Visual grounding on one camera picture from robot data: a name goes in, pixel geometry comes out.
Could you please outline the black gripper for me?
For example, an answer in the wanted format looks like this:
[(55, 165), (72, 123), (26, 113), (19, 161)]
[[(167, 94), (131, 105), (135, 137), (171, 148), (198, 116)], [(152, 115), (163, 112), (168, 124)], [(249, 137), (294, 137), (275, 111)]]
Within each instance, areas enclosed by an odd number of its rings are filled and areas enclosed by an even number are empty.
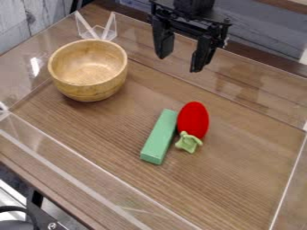
[(229, 40), (231, 19), (214, 8), (217, 0), (148, 0), (151, 4), (152, 36), (155, 52), (164, 59), (174, 51), (175, 35), (171, 25), (186, 36), (198, 37), (193, 54), (191, 73), (198, 73), (211, 62), (217, 48), (225, 48)]

